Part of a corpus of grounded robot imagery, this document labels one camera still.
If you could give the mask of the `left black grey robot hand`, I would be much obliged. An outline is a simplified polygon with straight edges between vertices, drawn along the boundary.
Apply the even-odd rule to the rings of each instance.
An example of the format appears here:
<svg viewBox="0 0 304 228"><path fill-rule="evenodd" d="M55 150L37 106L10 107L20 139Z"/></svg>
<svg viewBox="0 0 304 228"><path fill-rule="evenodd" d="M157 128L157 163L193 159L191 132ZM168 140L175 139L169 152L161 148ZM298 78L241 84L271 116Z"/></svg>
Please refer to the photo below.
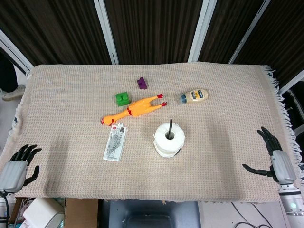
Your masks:
<svg viewBox="0 0 304 228"><path fill-rule="evenodd" d="M13 154L0 174L1 196L15 194L37 179L40 171L39 165L34 168L34 173L31 177L26 178L26 175L34 156L41 150L36 144L26 144Z"/></svg>

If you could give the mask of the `right black grey robot hand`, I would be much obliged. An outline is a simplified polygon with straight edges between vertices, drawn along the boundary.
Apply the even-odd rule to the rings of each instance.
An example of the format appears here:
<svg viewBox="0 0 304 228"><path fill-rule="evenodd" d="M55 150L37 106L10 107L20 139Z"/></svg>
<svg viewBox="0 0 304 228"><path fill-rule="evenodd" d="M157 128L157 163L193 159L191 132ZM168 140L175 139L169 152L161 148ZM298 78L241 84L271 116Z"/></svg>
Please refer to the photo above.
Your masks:
<svg viewBox="0 0 304 228"><path fill-rule="evenodd" d="M256 170L246 164L242 166L250 173L272 177L280 185L293 184L296 174L289 156L283 151L278 139L264 127L257 130L257 133L263 138L270 156L270 170Z"/></svg>

